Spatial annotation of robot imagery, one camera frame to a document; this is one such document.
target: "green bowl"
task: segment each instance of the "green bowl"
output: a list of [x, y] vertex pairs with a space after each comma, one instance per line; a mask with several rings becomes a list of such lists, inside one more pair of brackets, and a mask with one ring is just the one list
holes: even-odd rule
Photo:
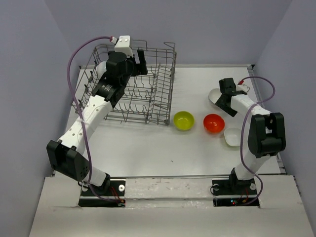
[[194, 117], [187, 111], [180, 111], [174, 115], [173, 123], [180, 131], [188, 131], [194, 125]]

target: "gray wall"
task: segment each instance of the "gray wall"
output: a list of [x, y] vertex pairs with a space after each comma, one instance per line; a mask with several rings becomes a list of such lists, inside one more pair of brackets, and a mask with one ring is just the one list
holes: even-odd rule
[[[316, 1], [294, 0], [263, 51], [256, 74], [270, 78], [276, 95], [266, 103], [284, 114], [286, 170], [297, 177], [302, 199], [316, 233]], [[269, 85], [260, 83], [263, 97]]]
[[[101, 35], [154, 47], [176, 42], [180, 64], [258, 60], [291, 0], [45, 0], [70, 49]], [[79, 63], [86, 64], [90, 49]]]
[[1, 0], [0, 32], [0, 236], [26, 237], [68, 118], [70, 50], [43, 0]]

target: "bowl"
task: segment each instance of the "bowl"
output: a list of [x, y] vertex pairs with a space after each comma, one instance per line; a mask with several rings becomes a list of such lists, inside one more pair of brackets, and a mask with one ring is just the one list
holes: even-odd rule
[[231, 147], [240, 146], [241, 130], [239, 128], [227, 128], [224, 131], [224, 137], [228, 145]]
[[203, 125], [206, 131], [217, 134], [223, 131], [225, 127], [225, 121], [217, 114], [210, 114], [204, 118]]
[[194, 117], [187, 111], [180, 111], [174, 115], [173, 123], [180, 131], [188, 131], [194, 125]]
[[222, 93], [221, 93], [221, 90], [219, 88], [215, 88], [215, 89], [212, 89], [209, 94], [208, 94], [208, 99], [213, 103], [215, 104], [219, 97], [221, 97]]

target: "red bowl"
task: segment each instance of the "red bowl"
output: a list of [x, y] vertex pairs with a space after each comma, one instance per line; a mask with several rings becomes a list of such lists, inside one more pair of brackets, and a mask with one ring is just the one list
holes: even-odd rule
[[210, 133], [220, 133], [225, 127], [225, 121], [216, 114], [207, 115], [203, 120], [204, 128]]

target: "dish rack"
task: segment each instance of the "dish rack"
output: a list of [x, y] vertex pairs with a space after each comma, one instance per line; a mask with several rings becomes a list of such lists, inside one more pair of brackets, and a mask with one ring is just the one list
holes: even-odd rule
[[[131, 77], [125, 94], [115, 108], [104, 117], [105, 120], [140, 122], [144, 124], [170, 124], [172, 90], [176, 66], [175, 43], [164, 42], [166, 48], [149, 48], [145, 40], [133, 40], [132, 50], [138, 60], [137, 50], [143, 49], [147, 61], [148, 74]], [[108, 59], [113, 44], [96, 46], [86, 67], [80, 67], [79, 82], [76, 87], [79, 105], [84, 109], [92, 90], [99, 81], [96, 67]], [[72, 106], [78, 113], [75, 104]]]

